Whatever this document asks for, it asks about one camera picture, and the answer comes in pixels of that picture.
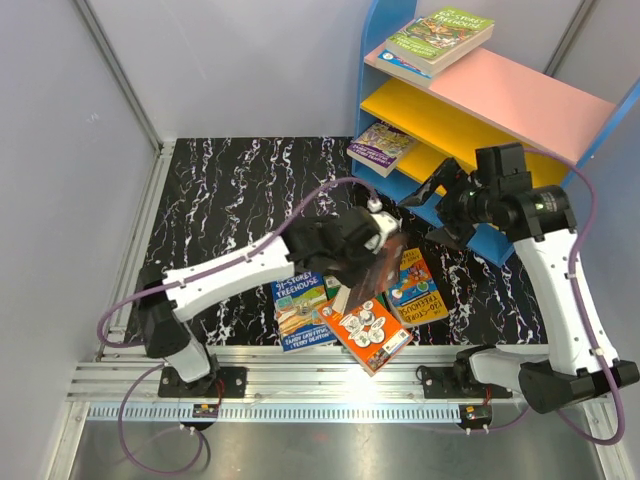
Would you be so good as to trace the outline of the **dark navy paperback book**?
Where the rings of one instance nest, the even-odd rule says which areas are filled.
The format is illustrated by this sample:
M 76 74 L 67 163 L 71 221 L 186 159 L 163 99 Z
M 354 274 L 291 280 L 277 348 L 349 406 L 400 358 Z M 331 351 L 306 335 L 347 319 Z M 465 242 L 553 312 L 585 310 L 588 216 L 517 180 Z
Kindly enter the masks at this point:
M 332 309 L 348 314 L 399 281 L 402 255 L 407 246 L 405 232 L 396 233 L 376 254 L 373 264 L 364 270 L 364 276 L 353 286 L 341 286 L 333 299 Z

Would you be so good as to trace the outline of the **purple treehouse book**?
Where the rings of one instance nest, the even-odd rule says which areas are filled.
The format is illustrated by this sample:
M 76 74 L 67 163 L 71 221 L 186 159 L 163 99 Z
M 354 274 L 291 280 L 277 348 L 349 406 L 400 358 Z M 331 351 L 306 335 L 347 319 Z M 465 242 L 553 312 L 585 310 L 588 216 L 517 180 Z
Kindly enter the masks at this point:
M 350 143 L 347 155 L 387 177 L 416 143 L 416 139 L 403 131 L 377 121 Z

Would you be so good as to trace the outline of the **light blue 26-storey treehouse book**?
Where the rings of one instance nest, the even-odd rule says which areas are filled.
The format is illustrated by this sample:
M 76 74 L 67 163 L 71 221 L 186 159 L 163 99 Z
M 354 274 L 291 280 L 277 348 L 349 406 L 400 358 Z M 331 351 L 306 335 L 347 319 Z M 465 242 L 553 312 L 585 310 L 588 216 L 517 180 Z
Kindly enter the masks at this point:
M 435 33 L 438 22 L 433 17 L 419 17 L 392 34 L 376 62 L 389 72 L 419 83 L 429 83 L 441 50 Z

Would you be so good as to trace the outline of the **green 65-storey treehouse book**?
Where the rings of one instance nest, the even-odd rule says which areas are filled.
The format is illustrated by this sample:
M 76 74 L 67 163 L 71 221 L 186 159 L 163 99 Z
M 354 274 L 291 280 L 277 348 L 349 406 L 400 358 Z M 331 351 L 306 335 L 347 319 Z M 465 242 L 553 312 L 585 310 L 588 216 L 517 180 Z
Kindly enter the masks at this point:
M 443 7 L 396 31 L 385 49 L 432 77 L 489 40 L 494 24 L 493 19 Z

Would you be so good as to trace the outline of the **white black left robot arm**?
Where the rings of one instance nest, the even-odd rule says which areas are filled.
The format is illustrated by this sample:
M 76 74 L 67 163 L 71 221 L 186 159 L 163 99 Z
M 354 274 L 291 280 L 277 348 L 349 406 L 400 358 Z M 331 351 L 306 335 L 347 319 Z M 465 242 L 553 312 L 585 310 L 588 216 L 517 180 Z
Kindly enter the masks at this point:
M 333 216 L 288 219 L 258 241 L 178 270 L 144 268 L 135 307 L 147 357 L 173 368 L 194 397 L 209 394 L 216 366 L 187 323 L 222 300 L 306 272 L 335 277 L 333 303 L 346 314 L 398 281 L 407 237 L 400 220 L 354 207 Z

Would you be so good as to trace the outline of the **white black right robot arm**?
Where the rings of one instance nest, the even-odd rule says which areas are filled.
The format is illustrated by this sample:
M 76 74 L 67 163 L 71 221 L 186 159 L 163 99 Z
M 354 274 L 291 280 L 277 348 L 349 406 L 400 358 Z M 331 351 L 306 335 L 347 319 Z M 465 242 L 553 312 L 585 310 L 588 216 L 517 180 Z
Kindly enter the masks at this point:
M 465 397 L 500 386 L 522 394 L 534 411 L 549 413 L 607 393 L 618 395 L 638 382 L 639 368 L 620 359 L 602 328 L 579 263 L 583 233 L 568 195 L 558 185 L 533 185 L 528 151 L 520 143 L 479 148 L 472 173 L 449 157 L 399 204 L 423 205 L 443 188 L 446 193 L 435 207 L 442 225 L 427 237 L 450 248 L 466 247 L 481 224 L 506 235 L 534 289 L 549 352 L 526 356 L 496 346 L 464 350 L 454 363 L 453 385 Z

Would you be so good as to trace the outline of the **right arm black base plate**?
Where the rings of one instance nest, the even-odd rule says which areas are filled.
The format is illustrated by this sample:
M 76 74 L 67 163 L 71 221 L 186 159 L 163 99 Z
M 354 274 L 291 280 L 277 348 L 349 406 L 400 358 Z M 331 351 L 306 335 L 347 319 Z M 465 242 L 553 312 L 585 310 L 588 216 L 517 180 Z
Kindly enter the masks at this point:
M 425 399 L 468 398 L 475 400 L 509 399 L 513 393 L 497 385 L 472 385 L 462 387 L 452 367 L 419 365 L 416 379 L 423 388 Z

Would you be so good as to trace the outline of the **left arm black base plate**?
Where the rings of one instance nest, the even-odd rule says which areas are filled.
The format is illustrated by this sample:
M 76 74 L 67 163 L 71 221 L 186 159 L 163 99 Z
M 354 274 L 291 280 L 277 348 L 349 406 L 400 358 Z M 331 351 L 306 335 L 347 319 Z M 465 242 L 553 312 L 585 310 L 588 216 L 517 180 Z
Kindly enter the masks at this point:
M 248 369 L 225 366 L 195 382 L 187 383 L 172 367 L 162 370 L 158 386 L 160 398 L 218 398 L 242 399 L 246 392 Z

